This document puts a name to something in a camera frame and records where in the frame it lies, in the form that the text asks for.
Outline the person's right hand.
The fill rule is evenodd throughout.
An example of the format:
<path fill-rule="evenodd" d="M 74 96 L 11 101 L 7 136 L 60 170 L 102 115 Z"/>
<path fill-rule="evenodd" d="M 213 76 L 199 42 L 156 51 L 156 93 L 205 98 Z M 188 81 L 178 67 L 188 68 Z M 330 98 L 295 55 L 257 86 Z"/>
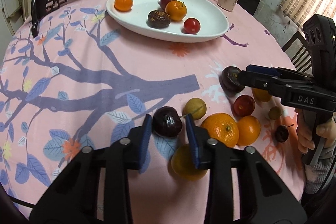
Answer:
<path fill-rule="evenodd" d="M 306 154 L 309 150 L 314 150 L 315 144 L 312 141 L 312 131 L 305 123 L 301 109 L 295 109 L 297 113 L 297 136 L 298 149 Z M 335 121 L 331 118 L 316 129 L 316 134 L 325 139 L 324 148 L 334 148 L 335 146 Z"/>

